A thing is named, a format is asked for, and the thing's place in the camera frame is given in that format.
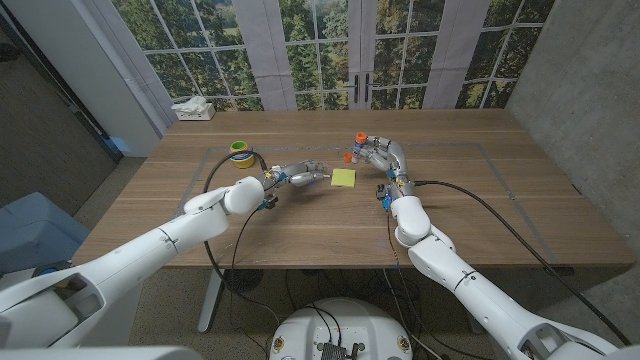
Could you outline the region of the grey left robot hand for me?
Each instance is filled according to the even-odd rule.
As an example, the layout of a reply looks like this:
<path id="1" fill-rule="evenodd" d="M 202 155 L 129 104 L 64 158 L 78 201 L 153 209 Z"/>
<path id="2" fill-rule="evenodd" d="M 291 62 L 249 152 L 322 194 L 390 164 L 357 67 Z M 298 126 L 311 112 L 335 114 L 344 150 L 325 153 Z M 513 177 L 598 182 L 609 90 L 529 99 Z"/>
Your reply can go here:
<path id="1" fill-rule="evenodd" d="M 304 160 L 288 165 L 275 165 L 267 170 L 261 180 L 265 191 L 291 184 L 301 187 L 315 181 L 330 178 L 325 166 L 314 160 Z"/>

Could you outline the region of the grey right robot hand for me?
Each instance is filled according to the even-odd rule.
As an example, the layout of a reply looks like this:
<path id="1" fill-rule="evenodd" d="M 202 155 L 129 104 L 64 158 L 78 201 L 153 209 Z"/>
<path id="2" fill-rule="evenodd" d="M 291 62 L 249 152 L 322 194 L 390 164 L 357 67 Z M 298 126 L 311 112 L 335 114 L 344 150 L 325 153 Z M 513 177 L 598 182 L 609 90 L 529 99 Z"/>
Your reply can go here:
<path id="1" fill-rule="evenodd" d="M 356 134 L 353 157 L 382 171 L 389 179 L 389 194 L 393 198 L 414 196 L 414 185 L 408 175 L 408 165 L 401 145 L 380 136 Z"/>

